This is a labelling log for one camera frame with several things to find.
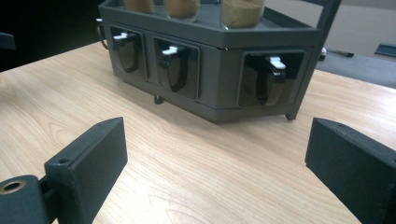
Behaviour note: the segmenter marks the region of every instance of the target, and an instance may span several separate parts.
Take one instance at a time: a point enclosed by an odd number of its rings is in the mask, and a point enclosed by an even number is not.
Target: table surface
[[[359,223],[305,167],[313,117],[396,149],[396,90],[315,71],[296,120],[213,123],[113,76],[95,43],[0,74],[0,181],[123,117],[128,164],[94,223]]]

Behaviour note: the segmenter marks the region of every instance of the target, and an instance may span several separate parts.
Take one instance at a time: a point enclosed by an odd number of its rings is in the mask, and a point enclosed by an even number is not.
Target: brown powder
[[[221,23],[227,27],[252,27],[262,17],[263,0],[223,0]]]
[[[163,0],[169,17],[177,19],[193,18],[198,12],[199,0]]]
[[[152,0],[124,0],[125,8],[132,11],[153,13],[154,3]]]

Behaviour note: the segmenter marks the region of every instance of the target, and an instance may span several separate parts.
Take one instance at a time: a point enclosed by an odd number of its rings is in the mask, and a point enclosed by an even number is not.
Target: gray carpet floor
[[[396,59],[361,55],[348,58],[343,52],[327,49],[326,58],[318,62],[317,69],[396,89]]]

